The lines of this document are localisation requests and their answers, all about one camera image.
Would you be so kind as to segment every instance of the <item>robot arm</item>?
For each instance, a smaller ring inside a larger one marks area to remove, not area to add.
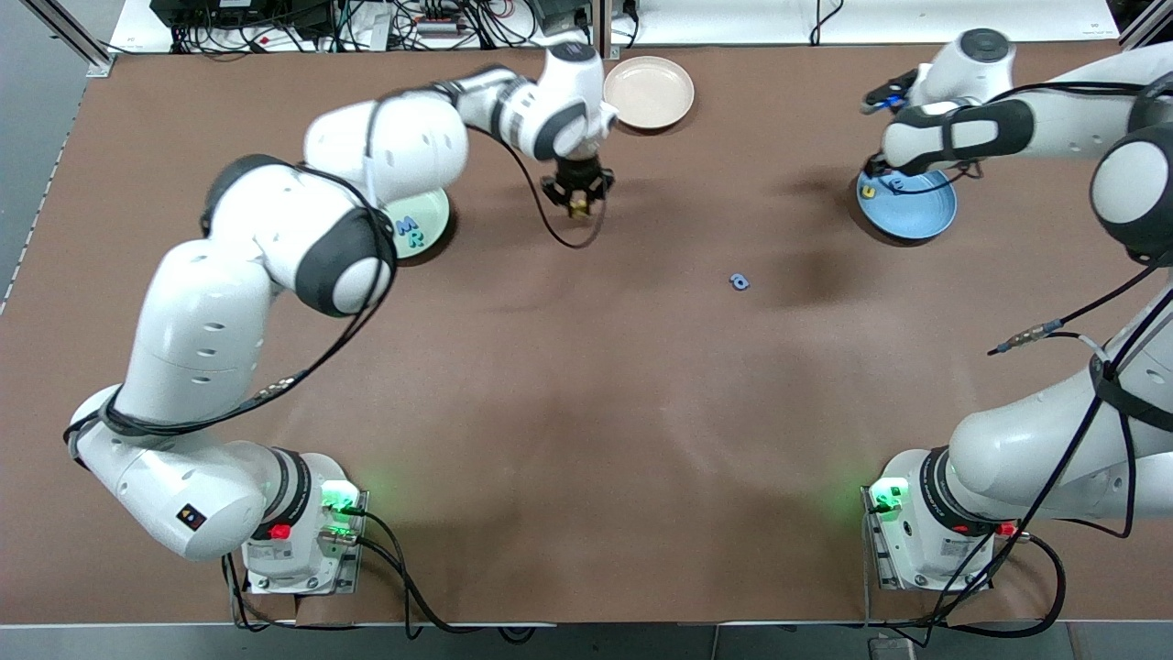
[[[611,178],[597,150],[616,116],[602,70],[588,47],[561,45],[537,82],[493,67],[327,113],[306,132],[305,166],[264,155],[231,163],[208,193],[204,237],[156,270],[126,381],[75,413],[72,455],[177,554],[209,560],[243,544],[255,590],[331,593],[360,524],[343,512],[358,489],[328,457],[221,444],[205,427],[304,377],[248,396],[282,291],[338,317],[381,299],[394,244],[374,209],[454,182],[466,125],[557,159],[560,172],[594,163],[602,183],[571,192],[588,209],[602,198]]]
[[[933,64],[869,94],[867,109],[900,109],[884,131],[882,151],[865,169],[872,175],[888,169],[921,173],[995,156],[1096,157],[1090,197],[1100,224],[1134,259],[1173,265],[1173,114],[1160,101],[1173,77],[1167,75],[1173,46],[1130,50],[1017,89],[1009,75],[1012,56],[1013,47],[997,33],[971,30],[945,46]],[[1103,91],[1097,83],[1116,90],[1097,94]],[[1078,89],[1062,89],[1064,84]],[[1133,93],[1121,94],[1123,88]],[[1173,283],[1105,347],[1110,360],[1171,287]],[[968,566],[958,565],[962,558],[978,539],[1035,504],[1096,399],[1104,403],[1037,517],[1125,513],[1128,456],[1121,414],[1137,458],[1135,513],[1173,516],[1171,319],[1167,307],[1154,317],[1114,377],[1104,377],[1097,359],[1046,390],[967,417],[948,447],[893,458],[869,489],[883,585],[962,588],[950,578],[984,566],[990,545],[975,549]],[[1031,328],[1006,348],[1060,325]]]

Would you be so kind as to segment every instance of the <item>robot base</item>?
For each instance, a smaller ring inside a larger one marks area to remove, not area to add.
[[[921,465],[925,450],[908,450],[896,455],[884,468],[883,476],[868,489],[868,501],[899,501],[887,513],[872,513],[870,530],[875,549],[880,587],[887,590],[942,591],[957,572],[960,564],[983,537],[967,537],[937,523],[921,492]],[[949,591],[961,591],[992,556],[986,543],[970,560]]]
[[[290,528],[289,538],[249,540],[240,549],[249,572],[250,593],[328,596],[354,592],[361,546],[323,532],[346,528],[350,536],[357,537],[362,533],[366,519],[343,516],[345,520],[340,520],[337,512],[320,504],[324,483],[346,481],[341,467],[320,454],[303,454],[301,458],[311,472],[310,505]],[[366,494],[355,506],[365,509]]]

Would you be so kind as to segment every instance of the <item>brown table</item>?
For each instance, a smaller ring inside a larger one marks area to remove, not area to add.
[[[450,620],[860,619],[859,487],[964,415],[1080,369],[1074,342],[983,354],[1135,271],[1089,210],[1090,162],[990,163],[958,185],[955,226],[921,247],[849,219],[848,182],[884,122],[859,98],[934,50],[660,53],[691,72],[697,104],[663,135],[608,142],[618,184],[582,252],[544,233],[509,156],[475,136],[449,249],[404,268],[379,318],[303,388],[219,435],[339,460]],[[1111,52],[1023,46],[1017,79]],[[61,429],[124,374],[147,283],[197,236],[223,164],[297,159],[318,114],[484,61],[123,57],[90,84],[0,319],[0,620],[225,620],[218,566],[154,543],[68,461]],[[752,287],[732,290],[733,272]],[[1153,285],[1083,327],[1114,332]],[[258,379],[307,365],[338,329],[286,295]],[[1171,530],[1144,522],[1117,542],[1039,524],[1070,573],[1065,617],[1173,617],[1154,579]],[[1046,607],[1049,565],[1018,554],[969,618]],[[398,587],[371,567],[358,594],[307,599],[299,620],[398,619]],[[883,594],[876,614],[929,603]]]

